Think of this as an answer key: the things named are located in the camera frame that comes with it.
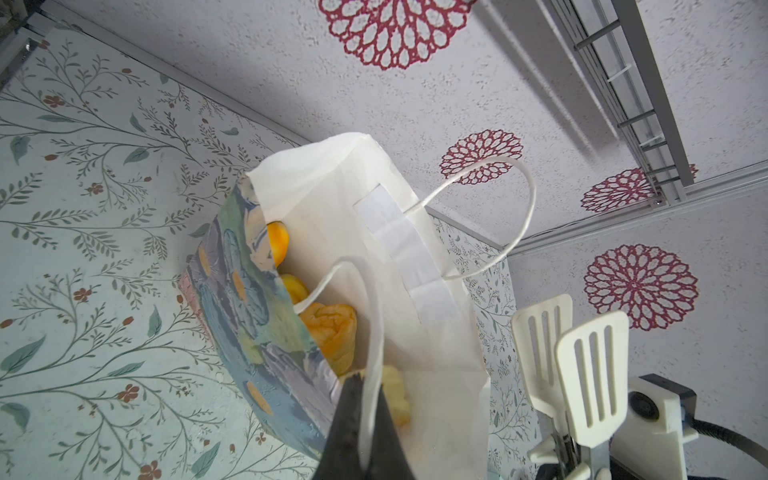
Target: red flower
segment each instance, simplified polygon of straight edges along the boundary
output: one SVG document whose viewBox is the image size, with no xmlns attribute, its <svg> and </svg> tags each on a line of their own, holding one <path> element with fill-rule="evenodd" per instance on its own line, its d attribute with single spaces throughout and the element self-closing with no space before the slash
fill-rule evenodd
<svg viewBox="0 0 768 480">
<path fill-rule="evenodd" d="M 157 467 L 157 460 L 153 460 L 150 465 L 141 467 L 139 480 L 152 480 L 153 478 L 160 478 L 162 475 L 163 472 Z"/>
<path fill-rule="evenodd" d="M 134 386 L 133 383 L 129 383 L 125 386 L 125 391 L 118 393 L 118 399 L 123 402 L 130 402 L 139 396 L 139 387 Z"/>
<path fill-rule="evenodd" d="M 696 165 L 691 164 L 690 172 L 696 177 Z M 581 198 L 581 206 L 590 212 L 607 212 L 622 208 L 647 198 L 656 196 L 654 188 L 640 168 L 624 170 L 618 175 L 608 177 L 592 187 Z"/>
<path fill-rule="evenodd" d="M 45 103 L 47 106 L 51 108 L 61 107 L 64 104 L 64 101 L 59 97 L 58 95 L 45 95 L 45 98 L 43 99 L 43 103 Z"/>
<path fill-rule="evenodd" d="M 93 290 L 86 290 L 85 288 L 81 288 L 80 290 L 78 290 L 77 292 L 72 294 L 72 298 L 74 298 L 74 300 L 76 302 L 83 302 L 83 303 L 85 303 L 85 302 L 88 301 L 88 297 L 92 293 L 93 293 Z"/>
<path fill-rule="evenodd" d="M 595 257 L 584 276 L 598 313 L 623 310 L 631 328 L 666 329 L 682 322 L 699 296 L 688 265 L 674 253 L 647 245 L 622 245 Z"/>
<path fill-rule="evenodd" d="M 382 70 L 427 61 L 467 25 L 476 0 L 319 0 L 344 51 Z"/>
<path fill-rule="evenodd" d="M 101 192 L 104 191 L 104 186 L 101 184 L 91 184 L 91 186 L 86 188 L 85 190 L 90 194 L 99 195 Z"/>
<path fill-rule="evenodd" d="M 522 157 L 522 149 L 520 139 L 515 134 L 503 130 L 482 131 L 462 138 L 450 147 L 442 156 L 440 171 L 445 175 L 445 178 L 449 178 L 469 165 L 476 164 L 488 157 L 503 156 L 517 160 Z M 498 178 L 511 169 L 510 164 L 494 162 L 466 174 L 458 183 L 464 185 L 480 184 L 492 178 Z"/>
</svg>

